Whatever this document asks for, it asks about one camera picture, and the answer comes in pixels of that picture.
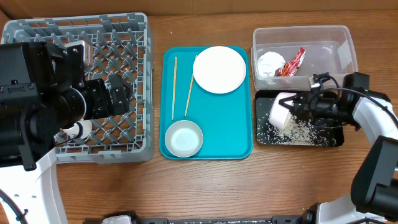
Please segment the white plastic cup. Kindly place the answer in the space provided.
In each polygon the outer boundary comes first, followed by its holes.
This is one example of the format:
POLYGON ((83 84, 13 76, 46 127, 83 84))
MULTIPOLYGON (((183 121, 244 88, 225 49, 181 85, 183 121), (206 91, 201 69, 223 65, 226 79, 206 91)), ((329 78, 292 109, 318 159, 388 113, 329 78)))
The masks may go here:
POLYGON ((90 120, 80 120, 67 129, 60 129, 54 136, 54 140, 62 142, 71 139, 84 139, 89 136, 92 131, 92 123, 90 120))

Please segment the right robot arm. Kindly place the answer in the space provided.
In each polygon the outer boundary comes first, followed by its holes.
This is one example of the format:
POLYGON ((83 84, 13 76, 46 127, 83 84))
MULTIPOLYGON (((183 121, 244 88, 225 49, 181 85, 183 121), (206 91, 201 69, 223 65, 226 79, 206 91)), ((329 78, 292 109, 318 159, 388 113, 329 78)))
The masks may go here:
POLYGON ((351 184, 351 192, 316 203, 294 223, 384 223, 397 221, 397 116, 389 97, 369 89, 369 75, 354 72, 341 86, 324 88, 328 73, 310 76, 310 90, 280 92, 269 122, 284 129, 288 117, 333 119, 362 129, 371 145, 351 184))

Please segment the rice grains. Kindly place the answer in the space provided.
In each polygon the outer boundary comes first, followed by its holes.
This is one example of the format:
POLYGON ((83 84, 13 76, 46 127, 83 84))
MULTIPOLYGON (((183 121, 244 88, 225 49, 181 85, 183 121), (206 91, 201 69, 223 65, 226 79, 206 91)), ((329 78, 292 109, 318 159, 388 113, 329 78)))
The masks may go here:
POLYGON ((332 128, 315 126, 309 121, 288 116, 287 125, 283 130, 270 124, 268 113, 256 119, 256 140, 264 145, 293 146, 328 146, 338 145, 332 128))

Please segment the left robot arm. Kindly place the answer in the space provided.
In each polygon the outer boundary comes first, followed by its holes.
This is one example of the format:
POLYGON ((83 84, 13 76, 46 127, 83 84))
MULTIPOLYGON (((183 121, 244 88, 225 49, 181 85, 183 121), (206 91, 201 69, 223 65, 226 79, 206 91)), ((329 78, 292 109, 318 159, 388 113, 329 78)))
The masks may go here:
POLYGON ((1 205, 10 223, 66 223, 55 135, 86 138, 89 120, 129 111, 133 87, 119 75, 86 80, 84 41, 1 46, 1 205))

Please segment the grey bowl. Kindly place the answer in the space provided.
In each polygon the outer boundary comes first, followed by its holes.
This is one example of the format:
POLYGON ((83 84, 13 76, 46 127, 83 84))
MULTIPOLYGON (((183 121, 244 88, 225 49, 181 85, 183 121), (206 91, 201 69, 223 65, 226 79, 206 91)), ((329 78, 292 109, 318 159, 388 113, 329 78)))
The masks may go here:
POLYGON ((189 120, 176 121, 165 132, 165 146, 175 157, 194 156, 201 149, 203 142, 202 130, 189 120))

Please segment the red snack wrapper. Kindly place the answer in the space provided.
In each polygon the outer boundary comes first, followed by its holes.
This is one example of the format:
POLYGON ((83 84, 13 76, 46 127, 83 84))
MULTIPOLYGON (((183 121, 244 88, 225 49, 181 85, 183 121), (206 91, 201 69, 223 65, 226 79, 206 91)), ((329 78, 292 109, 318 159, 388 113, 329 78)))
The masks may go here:
POLYGON ((292 60, 288 61, 278 69, 276 75, 278 77, 294 76, 305 58, 305 53, 306 50, 301 47, 300 50, 297 52, 296 56, 292 60))

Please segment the small white plate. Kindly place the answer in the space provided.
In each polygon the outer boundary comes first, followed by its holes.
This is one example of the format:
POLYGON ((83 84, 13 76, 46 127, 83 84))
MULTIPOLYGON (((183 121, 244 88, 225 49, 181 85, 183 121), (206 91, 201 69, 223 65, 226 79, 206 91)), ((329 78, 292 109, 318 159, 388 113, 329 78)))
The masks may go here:
POLYGON ((274 100, 269 115, 269 122, 279 130, 283 130, 285 128, 287 125, 288 116, 290 114, 289 109, 282 106, 279 101, 295 95, 296 93, 281 92, 274 100))

